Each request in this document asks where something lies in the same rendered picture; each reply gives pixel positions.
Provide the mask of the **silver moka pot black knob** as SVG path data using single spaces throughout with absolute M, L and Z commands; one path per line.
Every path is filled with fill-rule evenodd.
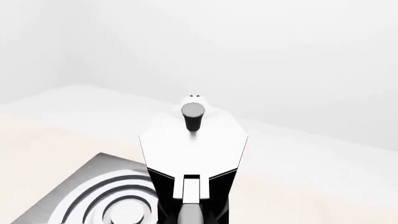
M 233 115 L 202 95 L 157 115 L 139 136 L 157 224 L 230 224 L 229 193 L 247 140 Z

